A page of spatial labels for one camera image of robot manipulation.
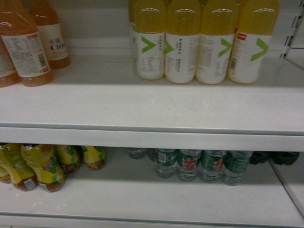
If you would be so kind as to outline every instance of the green label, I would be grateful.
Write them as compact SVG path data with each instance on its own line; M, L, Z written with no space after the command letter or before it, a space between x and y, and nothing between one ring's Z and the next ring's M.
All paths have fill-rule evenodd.
M224 164L222 157L213 157L205 152L203 152L200 164L209 171L219 171Z
M245 172L250 158L237 158L228 152L224 157L224 165L231 172L241 173Z
M200 154L197 156L186 155L179 150L177 155L178 164L188 170L196 169L200 162Z
M174 165L177 159L177 151L173 152L162 152L157 150L157 163L163 166Z

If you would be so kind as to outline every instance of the white bottle label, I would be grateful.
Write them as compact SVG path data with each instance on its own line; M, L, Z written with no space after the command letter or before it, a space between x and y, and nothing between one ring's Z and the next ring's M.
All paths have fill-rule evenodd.
M231 55L229 77L239 83L253 83L260 74L262 59L268 51L271 35L238 32Z
M49 61L68 57L66 43L62 36L60 24L37 26L42 45Z
M8 53L6 52L2 41L0 40L0 77L6 77L15 72L16 70L14 68L14 65L11 62Z
M1 36L21 77L36 77L50 71L37 32L19 36Z
M209 36L200 34L196 78L207 84L220 83L226 76L234 34Z
M166 77L175 83L186 83L194 78L199 46L199 34L178 36L166 34Z
M137 33L137 71L140 77L159 79L164 74L165 33Z

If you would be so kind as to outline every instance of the barcode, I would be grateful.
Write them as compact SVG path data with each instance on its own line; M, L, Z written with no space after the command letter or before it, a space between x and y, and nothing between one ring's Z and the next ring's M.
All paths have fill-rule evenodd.
M40 64L41 64L42 67L46 67L47 66L46 59L44 58L43 54L39 54L38 55L38 59L39 59L39 62L40 62Z
M236 68L236 64L237 64L237 59L236 58L232 58L232 61L231 61L231 69L235 69Z
M33 182L32 179L28 179L27 181L24 182L24 184L28 188L28 190L32 190L33 188L36 187L36 184Z

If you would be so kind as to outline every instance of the green arrow logo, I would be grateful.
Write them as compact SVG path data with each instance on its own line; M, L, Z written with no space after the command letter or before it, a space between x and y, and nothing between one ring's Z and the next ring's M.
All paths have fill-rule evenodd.
M172 46L168 43L167 39L165 40L165 42L166 42L165 54L174 51L174 48L172 48Z
M227 48L225 50L222 50L221 52L219 52L218 57L222 57L224 54L226 54L227 52L230 51L230 49L232 48L232 44L230 44L228 41L226 41L225 39L222 38L221 42L222 45L226 46Z
M255 55L253 55L251 57L251 61L254 61L254 60L257 60L258 58L261 58L268 51L268 45L264 41L262 41L260 38L258 38L256 41L257 41L256 45L258 45L260 48L262 48L263 51L261 51L261 52L255 54Z
M142 36L142 42L144 42L147 46L142 49L142 53L145 53L151 50L156 44L152 43L151 41L147 40L145 37Z

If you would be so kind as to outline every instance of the plastic bottle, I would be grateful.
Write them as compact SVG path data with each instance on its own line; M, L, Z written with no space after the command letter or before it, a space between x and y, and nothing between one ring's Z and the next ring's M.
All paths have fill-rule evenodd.
M65 173L73 173L79 169L81 159L78 151L71 145L54 145L56 157L59 165Z
M145 156L147 149L146 148L133 148L128 147L126 148L129 156L133 159L141 159Z
M0 182L5 184L11 184L10 175L2 166L0 166Z
M139 0L135 8L137 72L143 79L164 75L166 6L163 0Z
M53 80L33 18L20 0L2 0L0 34L25 86L41 86Z
M228 151L220 175L225 184L236 186L241 181L252 153L253 151Z
M57 162L53 145L23 144L21 154L36 173L42 189L54 192L63 187L66 175Z
M9 174L15 188L29 191L38 186L38 180L21 156L20 146L18 143L0 143L0 165Z
M200 33L198 0L173 0L167 13L166 77L174 83L194 78Z
M193 181L197 176L201 150L178 150L177 176L185 182Z
M31 0L30 16L35 20L51 69L71 64L59 18L48 0Z
M91 170L100 170L105 166L106 154L101 146L81 146L85 164Z
M234 0L209 0L204 7L196 78L206 84L224 80L237 21Z
M213 183L219 178L223 167L223 156L227 151L204 150L200 158L199 178L206 183Z
M228 67L231 80L249 84L258 79L278 13L277 0L247 0L242 5Z
M0 38L0 88L13 85L20 81L20 77Z
M176 149L156 149L156 173L161 178L170 178L176 169Z

